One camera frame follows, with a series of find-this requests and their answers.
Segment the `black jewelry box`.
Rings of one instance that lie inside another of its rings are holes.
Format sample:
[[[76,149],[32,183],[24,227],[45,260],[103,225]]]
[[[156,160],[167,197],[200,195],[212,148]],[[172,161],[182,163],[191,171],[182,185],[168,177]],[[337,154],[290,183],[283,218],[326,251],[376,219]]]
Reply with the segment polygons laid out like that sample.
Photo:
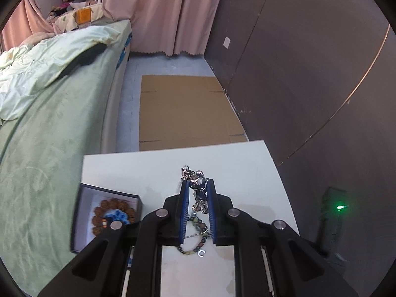
[[[114,221],[139,222],[142,207],[138,195],[80,184],[71,227],[71,252],[79,253]]]

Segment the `black device green light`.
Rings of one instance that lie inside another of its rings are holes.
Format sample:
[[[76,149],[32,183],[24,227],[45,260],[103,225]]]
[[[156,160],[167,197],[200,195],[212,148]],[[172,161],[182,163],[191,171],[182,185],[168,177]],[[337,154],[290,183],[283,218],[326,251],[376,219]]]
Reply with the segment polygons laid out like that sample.
[[[320,225],[316,238],[316,245],[326,258],[336,252],[347,210],[346,190],[328,187],[322,196]]]

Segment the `flat brown cardboard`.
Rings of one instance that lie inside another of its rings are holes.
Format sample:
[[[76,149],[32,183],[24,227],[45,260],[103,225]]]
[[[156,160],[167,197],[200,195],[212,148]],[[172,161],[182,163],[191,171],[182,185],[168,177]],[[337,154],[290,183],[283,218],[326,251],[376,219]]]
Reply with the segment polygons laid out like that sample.
[[[142,77],[139,150],[246,142],[244,128],[212,76]]]

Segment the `bed with green sheet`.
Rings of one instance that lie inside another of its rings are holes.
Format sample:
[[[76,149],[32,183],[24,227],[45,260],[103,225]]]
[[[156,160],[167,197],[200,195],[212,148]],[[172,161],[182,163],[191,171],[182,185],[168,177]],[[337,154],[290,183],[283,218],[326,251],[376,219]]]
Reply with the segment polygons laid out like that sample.
[[[30,296],[73,258],[71,226],[83,158],[101,152],[111,92],[122,83],[129,21],[116,42],[45,88],[1,129],[1,260]]]

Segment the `dark garment on bed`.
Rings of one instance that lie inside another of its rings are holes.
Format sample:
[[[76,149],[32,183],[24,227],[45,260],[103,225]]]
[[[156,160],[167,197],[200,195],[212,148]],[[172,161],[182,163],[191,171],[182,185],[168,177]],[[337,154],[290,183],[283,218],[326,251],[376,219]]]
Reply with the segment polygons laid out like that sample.
[[[92,64],[98,56],[104,53],[106,49],[107,45],[98,43],[88,50],[85,50],[66,66],[66,68],[60,73],[59,78],[71,75],[77,68]]]

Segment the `dark wooden wardrobe panel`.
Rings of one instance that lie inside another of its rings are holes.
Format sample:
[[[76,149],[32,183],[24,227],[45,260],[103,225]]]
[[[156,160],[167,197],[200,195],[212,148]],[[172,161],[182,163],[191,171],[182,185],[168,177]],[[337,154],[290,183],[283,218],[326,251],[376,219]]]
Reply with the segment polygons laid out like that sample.
[[[205,57],[267,145],[300,234],[315,237],[335,187],[341,252],[395,257],[395,33],[374,1],[220,0]]]

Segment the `pale green duvet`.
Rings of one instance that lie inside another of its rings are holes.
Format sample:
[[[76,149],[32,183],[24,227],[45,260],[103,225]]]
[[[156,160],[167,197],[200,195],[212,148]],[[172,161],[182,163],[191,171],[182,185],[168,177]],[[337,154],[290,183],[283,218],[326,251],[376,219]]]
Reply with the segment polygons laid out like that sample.
[[[1,54],[1,123],[17,119],[83,52],[99,44],[110,46],[121,35],[113,27],[95,25]]]

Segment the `pink curtain right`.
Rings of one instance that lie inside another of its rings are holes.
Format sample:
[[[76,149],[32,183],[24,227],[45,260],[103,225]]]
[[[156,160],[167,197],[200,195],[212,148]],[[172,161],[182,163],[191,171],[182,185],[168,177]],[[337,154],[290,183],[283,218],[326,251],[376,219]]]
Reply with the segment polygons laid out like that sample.
[[[104,14],[129,20],[130,50],[167,56],[205,53],[220,0],[103,0]]]

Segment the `pink curtain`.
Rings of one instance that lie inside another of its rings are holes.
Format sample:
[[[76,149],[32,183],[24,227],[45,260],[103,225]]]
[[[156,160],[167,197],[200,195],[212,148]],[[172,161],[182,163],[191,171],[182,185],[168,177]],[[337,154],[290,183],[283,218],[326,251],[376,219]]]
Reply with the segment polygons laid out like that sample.
[[[60,34],[56,25],[44,19],[36,0],[21,0],[1,32],[3,47],[9,50],[38,32]]]
[[[104,14],[129,20],[130,50],[167,56],[205,53],[220,0],[103,0]]]

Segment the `cream patterned pillow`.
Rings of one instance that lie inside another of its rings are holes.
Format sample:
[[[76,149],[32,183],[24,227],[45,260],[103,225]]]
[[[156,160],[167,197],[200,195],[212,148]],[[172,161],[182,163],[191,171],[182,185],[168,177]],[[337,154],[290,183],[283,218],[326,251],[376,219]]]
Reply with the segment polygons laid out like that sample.
[[[101,3],[68,11],[56,18],[56,21],[53,23],[54,31],[57,34],[63,34],[79,29],[80,27],[90,26],[103,16],[103,6]]]

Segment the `orange box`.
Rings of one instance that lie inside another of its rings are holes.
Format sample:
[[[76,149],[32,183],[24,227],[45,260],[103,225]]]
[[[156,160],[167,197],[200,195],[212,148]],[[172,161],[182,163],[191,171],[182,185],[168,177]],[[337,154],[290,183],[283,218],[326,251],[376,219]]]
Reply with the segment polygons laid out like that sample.
[[[92,10],[89,7],[81,8],[75,11],[74,20],[77,25],[85,25],[91,22]]]

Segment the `pink curtain left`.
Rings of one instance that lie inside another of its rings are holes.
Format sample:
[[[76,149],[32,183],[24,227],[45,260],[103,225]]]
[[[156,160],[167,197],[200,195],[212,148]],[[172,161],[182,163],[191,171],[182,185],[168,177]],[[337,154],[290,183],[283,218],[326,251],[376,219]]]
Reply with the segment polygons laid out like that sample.
[[[60,34],[56,25],[44,19],[36,0],[21,0],[1,32],[3,47],[9,50],[38,32]]]

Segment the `pile of plush toys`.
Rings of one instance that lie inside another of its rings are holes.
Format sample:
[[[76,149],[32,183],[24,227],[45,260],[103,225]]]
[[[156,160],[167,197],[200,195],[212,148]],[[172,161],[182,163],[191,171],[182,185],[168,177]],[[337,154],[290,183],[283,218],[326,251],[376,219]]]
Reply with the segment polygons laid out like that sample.
[[[55,19],[62,14],[89,6],[91,2],[96,3],[96,0],[62,0],[60,5],[51,7],[48,15],[46,16],[46,21],[50,23],[54,22]]]

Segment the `white wall socket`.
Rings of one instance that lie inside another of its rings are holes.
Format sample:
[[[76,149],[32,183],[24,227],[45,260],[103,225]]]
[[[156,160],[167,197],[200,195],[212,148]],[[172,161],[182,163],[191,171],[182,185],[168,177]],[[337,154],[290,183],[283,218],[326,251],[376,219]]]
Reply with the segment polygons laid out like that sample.
[[[225,39],[223,41],[223,47],[225,49],[228,49],[229,48],[229,44],[230,44],[230,39],[227,36],[225,36]]]

